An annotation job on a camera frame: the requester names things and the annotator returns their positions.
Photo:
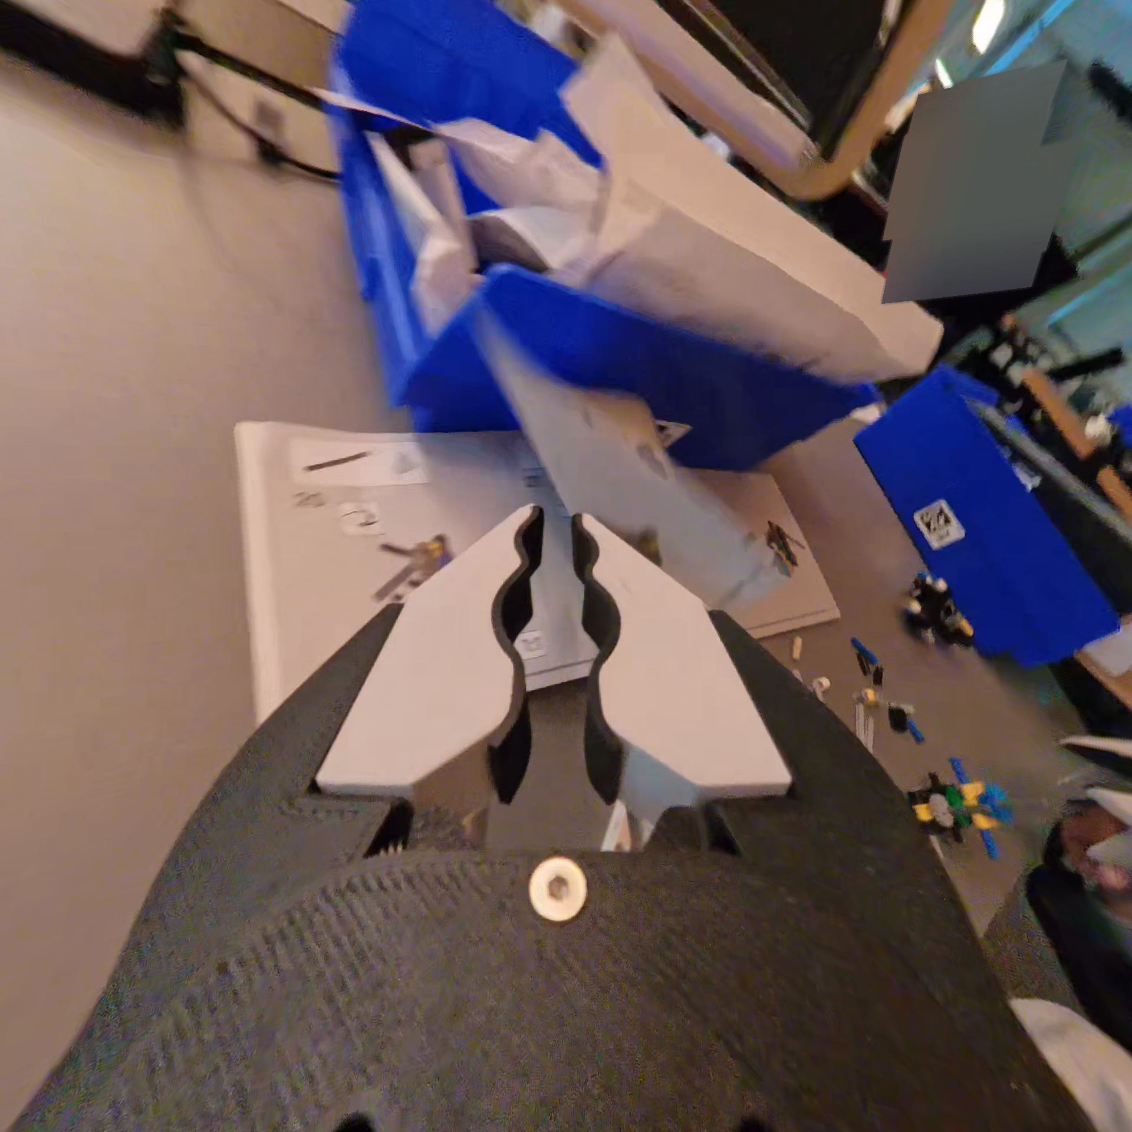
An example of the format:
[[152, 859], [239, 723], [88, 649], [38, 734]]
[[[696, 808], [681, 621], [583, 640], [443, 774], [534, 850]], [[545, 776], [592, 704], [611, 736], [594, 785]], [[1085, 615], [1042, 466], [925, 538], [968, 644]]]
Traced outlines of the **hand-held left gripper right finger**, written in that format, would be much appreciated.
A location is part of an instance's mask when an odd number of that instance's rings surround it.
[[785, 797], [794, 776], [706, 602], [592, 515], [573, 517], [594, 789], [656, 827], [672, 808]]

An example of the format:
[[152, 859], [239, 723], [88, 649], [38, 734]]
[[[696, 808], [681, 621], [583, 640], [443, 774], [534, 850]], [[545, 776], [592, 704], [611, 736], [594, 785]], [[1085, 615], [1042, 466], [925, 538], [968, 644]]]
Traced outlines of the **black lego assembly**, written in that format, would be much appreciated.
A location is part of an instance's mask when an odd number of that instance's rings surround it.
[[947, 579], [938, 574], [915, 574], [902, 606], [902, 621], [925, 644], [974, 646], [974, 627], [959, 610]]

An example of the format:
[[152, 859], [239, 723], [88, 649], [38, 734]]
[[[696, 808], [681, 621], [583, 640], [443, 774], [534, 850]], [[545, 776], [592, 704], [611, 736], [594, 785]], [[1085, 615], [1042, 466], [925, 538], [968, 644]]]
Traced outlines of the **crumpled white paper bags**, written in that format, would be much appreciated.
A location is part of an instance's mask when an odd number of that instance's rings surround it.
[[515, 264], [641, 315], [826, 379], [927, 372], [942, 321], [885, 302], [885, 277], [760, 188], [662, 101], [619, 35], [568, 81], [569, 116], [602, 154], [464, 116], [424, 120], [501, 207], [471, 217], [488, 264]]

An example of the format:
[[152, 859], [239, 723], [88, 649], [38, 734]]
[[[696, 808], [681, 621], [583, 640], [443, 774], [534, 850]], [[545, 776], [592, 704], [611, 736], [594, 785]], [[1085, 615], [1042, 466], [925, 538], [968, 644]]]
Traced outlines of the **lego instruction booklet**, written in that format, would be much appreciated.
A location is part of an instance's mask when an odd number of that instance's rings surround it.
[[689, 424], [630, 392], [552, 375], [488, 319], [490, 390], [517, 392], [522, 430], [343, 432], [235, 426], [258, 719], [382, 606], [409, 598], [526, 504], [545, 511], [534, 615], [518, 636], [528, 685], [590, 672], [571, 513], [598, 515], [757, 638], [842, 617], [770, 474], [690, 472], [668, 451]]

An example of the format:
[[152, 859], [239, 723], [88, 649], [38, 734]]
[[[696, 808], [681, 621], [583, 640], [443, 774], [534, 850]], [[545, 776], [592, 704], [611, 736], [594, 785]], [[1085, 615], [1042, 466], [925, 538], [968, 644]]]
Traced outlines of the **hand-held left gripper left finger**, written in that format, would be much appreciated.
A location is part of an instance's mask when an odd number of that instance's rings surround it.
[[545, 510], [520, 506], [396, 610], [362, 691], [316, 772], [329, 795], [433, 806], [515, 801], [530, 767], [528, 676]]

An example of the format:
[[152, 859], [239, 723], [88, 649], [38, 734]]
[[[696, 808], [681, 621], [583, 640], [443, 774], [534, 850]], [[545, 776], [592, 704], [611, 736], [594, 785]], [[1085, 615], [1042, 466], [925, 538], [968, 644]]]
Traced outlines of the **curved wooden edged table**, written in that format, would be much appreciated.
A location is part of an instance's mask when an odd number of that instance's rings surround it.
[[843, 190], [923, 77], [953, 1], [558, 1], [617, 33], [687, 120], [783, 196]]

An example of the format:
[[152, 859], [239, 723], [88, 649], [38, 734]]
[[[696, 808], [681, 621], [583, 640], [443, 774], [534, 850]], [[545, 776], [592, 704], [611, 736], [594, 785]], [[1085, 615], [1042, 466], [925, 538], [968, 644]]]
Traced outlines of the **black stand base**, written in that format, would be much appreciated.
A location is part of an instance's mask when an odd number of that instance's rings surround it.
[[186, 126], [186, 94], [178, 64], [184, 28], [176, 5], [163, 7], [133, 50], [116, 50], [3, 1], [3, 54], [63, 79], [72, 88], [152, 122]]

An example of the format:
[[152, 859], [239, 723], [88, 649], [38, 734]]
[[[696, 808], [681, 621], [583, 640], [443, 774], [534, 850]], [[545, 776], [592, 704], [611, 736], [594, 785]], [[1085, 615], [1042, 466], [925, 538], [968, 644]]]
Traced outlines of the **lego gear assembly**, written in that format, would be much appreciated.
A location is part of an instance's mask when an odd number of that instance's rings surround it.
[[947, 767], [949, 776], [930, 770], [921, 785], [906, 791], [919, 827], [938, 853], [944, 840], [964, 844], [976, 836], [985, 855], [998, 861], [997, 831], [1014, 823], [1012, 797], [1000, 784], [972, 776], [961, 757], [947, 757]]

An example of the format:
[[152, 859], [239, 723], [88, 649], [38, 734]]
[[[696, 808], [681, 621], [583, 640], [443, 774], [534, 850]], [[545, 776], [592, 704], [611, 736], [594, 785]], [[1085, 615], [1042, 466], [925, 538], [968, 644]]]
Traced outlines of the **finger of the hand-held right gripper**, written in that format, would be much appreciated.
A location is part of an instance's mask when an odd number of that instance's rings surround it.
[[1059, 738], [1061, 746], [1089, 757], [1100, 767], [1112, 770], [1131, 770], [1131, 738], [1104, 734], [1066, 734]]
[[1131, 791], [1089, 785], [1066, 802], [1072, 827], [1131, 827]]

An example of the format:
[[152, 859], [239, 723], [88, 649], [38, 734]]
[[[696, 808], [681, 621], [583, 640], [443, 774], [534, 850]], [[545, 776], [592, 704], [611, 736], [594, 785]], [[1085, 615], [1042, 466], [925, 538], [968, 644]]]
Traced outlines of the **large blue plastic bin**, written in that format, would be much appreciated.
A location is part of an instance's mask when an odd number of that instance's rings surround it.
[[[356, 1], [329, 86], [414, 124], [462, 116], [524, 139], [556, 133], [588, 169], [600, 154], [562, 103], [575, 64], [492, 1]], [[483, 305], [537, 362], [583, 389], [632, 392], [656, 417], [689, 424], [673, 455], [689, 466], [751, 470], [851, 411], [879, 402], [842, 385], [658, 322], [520, 266], [494, 266], [445, 326], [430, 332], [413, 294], [416, 256], [371, 132], [328, 107], [362, 302], [386, 392], [418, 432], [511, 430], [518, 421], [475, 341]]]

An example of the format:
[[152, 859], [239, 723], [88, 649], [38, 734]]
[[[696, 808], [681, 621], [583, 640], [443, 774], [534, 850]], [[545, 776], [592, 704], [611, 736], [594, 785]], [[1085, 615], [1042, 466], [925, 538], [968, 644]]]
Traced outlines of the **person's right hand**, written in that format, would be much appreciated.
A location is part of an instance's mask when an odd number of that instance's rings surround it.
[[1099, 895], [1131, 897], [1131, 825], [1097, 802], [1082, 804], [1061, 819], [1061, 855]]

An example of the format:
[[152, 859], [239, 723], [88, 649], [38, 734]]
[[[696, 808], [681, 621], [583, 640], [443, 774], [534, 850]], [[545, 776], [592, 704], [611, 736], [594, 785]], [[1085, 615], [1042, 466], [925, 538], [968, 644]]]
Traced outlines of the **blue bin with square tag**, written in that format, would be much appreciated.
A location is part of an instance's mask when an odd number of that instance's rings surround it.
[[1121, 630], [1121, 612], [1040, 498], [1055, 474], [997, 390], [940, 366], [855, 438], [929, 572], [983, 657], [1036, 666]]

